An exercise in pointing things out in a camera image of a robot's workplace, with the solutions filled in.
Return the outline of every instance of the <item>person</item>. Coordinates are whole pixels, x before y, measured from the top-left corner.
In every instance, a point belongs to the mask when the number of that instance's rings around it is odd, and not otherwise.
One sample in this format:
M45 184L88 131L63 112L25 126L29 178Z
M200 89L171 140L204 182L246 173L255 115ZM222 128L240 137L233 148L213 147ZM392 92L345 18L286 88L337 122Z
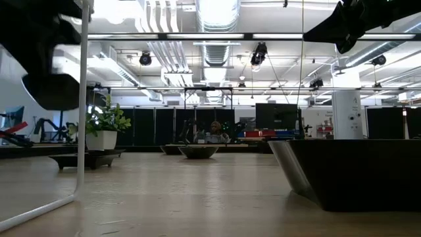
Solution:
M205 144L226 144L230 142L230 137L222 132L221 124L218 121L214 121L210 125L210 132L205 133L204 130L200 130L195 135L195 143L202 141Z

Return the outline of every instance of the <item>potted plant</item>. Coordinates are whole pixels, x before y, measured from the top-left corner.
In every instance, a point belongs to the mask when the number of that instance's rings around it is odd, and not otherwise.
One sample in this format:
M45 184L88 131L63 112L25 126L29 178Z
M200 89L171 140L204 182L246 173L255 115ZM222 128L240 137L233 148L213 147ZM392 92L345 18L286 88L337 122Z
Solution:
M117 132L131 126L130 118L123 116L120 104L111 107L111 96L107 96L105 107L91 108L86 113L86 145L89 150L114 149Z

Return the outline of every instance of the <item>white planter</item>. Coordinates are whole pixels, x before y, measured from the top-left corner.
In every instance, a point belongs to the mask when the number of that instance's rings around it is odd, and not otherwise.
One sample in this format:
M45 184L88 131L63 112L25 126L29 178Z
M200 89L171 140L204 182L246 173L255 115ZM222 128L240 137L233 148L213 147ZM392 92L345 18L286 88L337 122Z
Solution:
M86 146L91 151L114 149L116 142L117 132L115 131L98 131L97 137L93 134L86 135Z

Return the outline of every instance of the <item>white metal frame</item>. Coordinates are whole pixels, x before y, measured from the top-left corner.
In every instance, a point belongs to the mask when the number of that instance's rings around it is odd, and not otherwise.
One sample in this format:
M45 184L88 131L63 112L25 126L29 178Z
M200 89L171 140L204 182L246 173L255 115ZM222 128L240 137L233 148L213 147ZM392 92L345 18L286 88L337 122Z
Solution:
M22 224L49 211L62 207L75 200L80 200L80 193L84 185L85 175L85 113L86 113L86 62L87 62L87 28L89 22L89 8L93 6L92 0L82 0L82 46L80 54L80 89L79 89L79 141L78 141L78 177L74 194L38 207L32 211L17 215L0 222L0 232Z

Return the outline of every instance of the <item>white pillar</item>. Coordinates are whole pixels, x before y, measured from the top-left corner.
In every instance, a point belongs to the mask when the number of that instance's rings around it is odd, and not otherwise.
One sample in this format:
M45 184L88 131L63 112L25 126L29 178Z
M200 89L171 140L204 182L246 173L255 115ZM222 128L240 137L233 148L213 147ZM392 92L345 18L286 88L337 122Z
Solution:
M353 69L345 74L332 74L332 86L337 88L361 87L359 72ZM361 98L358 90L334 91L332 94L334 110L334 138L363 139L361 119Z

